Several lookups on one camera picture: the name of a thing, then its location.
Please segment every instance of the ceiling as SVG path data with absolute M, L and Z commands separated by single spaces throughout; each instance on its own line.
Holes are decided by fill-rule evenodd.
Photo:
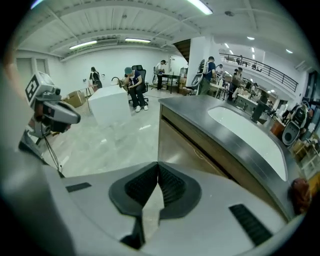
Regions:
M 206 0 L 205 15 L 187 0 L 45 0 L 33 8 L 17 31 L 19 49 L 68 57 L 85 50 L 71 46 L 91 40 L 114 39 L 119 46 L 126 37 L 149 39 L 143 47 L 175 50 L 173 43 L 213 35 L 216 43 L 251 46 L 308 62 L 317 68 L 303 32 L 273 0 Z M 231 11 L 234 16 L 227 16 Z M 254 37 L 248 41 L 247 36 Z M 285 55 L 286 49 L 293 51 Z
M 220 44 L 219 52 L 230 54 L 230 50 L 232 50 L 233 54 L 236 56 L 242 55 L 244 58 L 252 59 L 252 55 L 254 54 L 254 59 L 258 62 L 263 63 L 264 59 L 264 50 L 258 49 L 256 46 L 253 46 L 254 53 L 252 52 L 252 47 L 248 45 L 240 45 L 240 44 L 231 44 L 228 43 L 229 48 L 226 47 L 224 43 Z

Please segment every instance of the man sitting in chair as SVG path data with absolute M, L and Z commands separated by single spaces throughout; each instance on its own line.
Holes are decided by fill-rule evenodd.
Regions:
M 145 89 L 145 85 L 143 83 L 140 72 L 132 69 L 131 67 L 126 67 L 124 73 L 124 85 L 128 85 L 128 91 L 131 95 L 135 112 L 139 112 L 141 110 L 141 107 L 144 110 L 148 110 L 148 106 L 145 102 L 144 95 L 142 93 Z

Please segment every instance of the railing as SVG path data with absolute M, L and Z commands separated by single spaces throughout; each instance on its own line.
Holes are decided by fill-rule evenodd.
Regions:
M 227 63 L 235 63 L 239 66 L 245 66 L 246 68 L 251 68 L 256 72 L 261 72 L 283 84 L 284 87 L 287 87 L 289 90 L 296 92 L 296 88 L 298 83 L 290 78 L 289 76 L 285 75 L 284 73 L 276 70 L 275 68 L 263 64 L 259 61 L 254 59 L 245 58 L 242 56 L 231 55 L 226 53 L 220 53 L 221 60 Z

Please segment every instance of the pillar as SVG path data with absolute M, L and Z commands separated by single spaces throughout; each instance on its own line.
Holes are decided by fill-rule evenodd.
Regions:
M 191 39 L 186 86 L 191 86 L 191 83 L 197 74 L 200 62 L 203 59 L 207 61 L 210 56 L 214 57 L 214 63 L 216 66 L 222 63 L 219 54 L 219 45 L 215 43 L 212 35 L 200 36 Z

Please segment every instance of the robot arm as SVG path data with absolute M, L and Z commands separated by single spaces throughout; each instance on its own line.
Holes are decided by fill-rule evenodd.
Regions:
M 61 101 L 61 90 L 55 87 L 49 75 L 36 72 L 25 89 L 28 105 L 34 111 L 29 122 L 30 134 L 43 138 L 52 132 L 64 133 L 77 124 L 81 116 L 75 108 Z

